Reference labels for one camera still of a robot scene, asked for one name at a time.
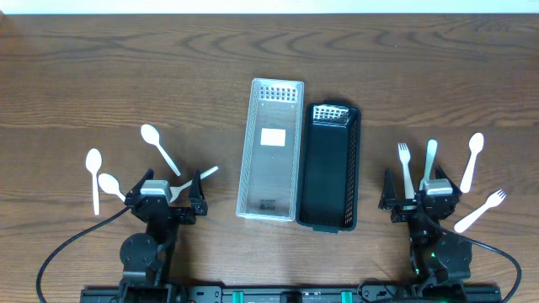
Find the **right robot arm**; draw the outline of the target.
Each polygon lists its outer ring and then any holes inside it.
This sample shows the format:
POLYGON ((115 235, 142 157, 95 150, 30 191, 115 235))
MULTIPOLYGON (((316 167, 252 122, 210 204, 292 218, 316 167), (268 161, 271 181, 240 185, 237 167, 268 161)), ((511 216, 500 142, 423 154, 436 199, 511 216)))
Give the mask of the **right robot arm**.
POLYGON ((391 222, 405 223, 409 232, 409 258, 416 278, 398 288, 397 298, 423 297, 465 300, 463 281, 471 277, 472 244, 448 231, 440 221, 452 215, 461 190, 441 167, 435 178, 410 199, 398 199, 388 169, 378 208, 391 211, 391 222))

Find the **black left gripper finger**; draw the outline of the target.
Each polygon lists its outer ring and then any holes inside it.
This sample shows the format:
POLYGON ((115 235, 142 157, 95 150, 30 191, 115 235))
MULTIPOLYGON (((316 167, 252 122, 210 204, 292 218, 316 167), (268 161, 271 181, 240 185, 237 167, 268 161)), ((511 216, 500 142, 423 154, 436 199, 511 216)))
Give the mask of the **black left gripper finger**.
POLYGON ((127 193, 128 198, 135 197, 141 194, 141 188, 147 180, 153 180, 154 171, 149 168, 142 178, 135 184, 135 186, 127 193))
POLYGON ((201 187, 201 172, 196 169, 189 190, 189 202, 192 207, 204 207, 205 197, 201 187))

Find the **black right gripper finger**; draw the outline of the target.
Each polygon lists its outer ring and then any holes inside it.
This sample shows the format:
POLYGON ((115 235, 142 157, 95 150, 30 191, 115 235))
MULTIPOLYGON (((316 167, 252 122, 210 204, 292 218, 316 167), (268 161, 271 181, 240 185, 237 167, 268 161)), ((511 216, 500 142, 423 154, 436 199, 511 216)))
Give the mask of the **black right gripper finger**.
POLYGON ((440 164, 435 165, 435 177, 437 180, 443 181, 443 184, 445 185, 448 194, 454 194, 456 185, 447 176, 440 164))
POLYGON ((397 204, 395 186, 392 179, 392 172, 388 168, 384 174, 384 183, 378 208, 380 210, 390 210, 397 204))

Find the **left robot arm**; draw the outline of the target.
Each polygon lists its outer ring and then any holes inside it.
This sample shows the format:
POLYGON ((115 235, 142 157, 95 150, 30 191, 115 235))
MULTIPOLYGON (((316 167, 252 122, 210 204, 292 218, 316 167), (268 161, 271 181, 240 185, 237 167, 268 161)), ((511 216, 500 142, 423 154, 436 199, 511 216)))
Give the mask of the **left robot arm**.
POLYGON ((128 237, 120 249, 123 278, 115 302, 186 302, 185 287, 168 280, 178 227, 194 225, 198 215, 206 215, 208 205, 201 187, 202 174, 195 170, 189 186, 189 207, 172 207, 166 194, 145 194, 153 180, 148 170, 125 197, 125 206, 147 224, 146 231, 128 237))

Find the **black plastic perforated basket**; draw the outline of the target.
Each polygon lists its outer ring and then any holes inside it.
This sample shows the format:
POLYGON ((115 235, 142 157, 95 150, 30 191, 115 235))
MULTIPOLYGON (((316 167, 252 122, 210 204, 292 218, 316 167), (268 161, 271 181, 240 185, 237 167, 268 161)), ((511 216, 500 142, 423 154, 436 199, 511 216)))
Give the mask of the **black plastic perforated basket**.
POLYGON ((359 198, 361 112, 344 100, 306 109, 296 221, 314 231, 353 231, 359 198))

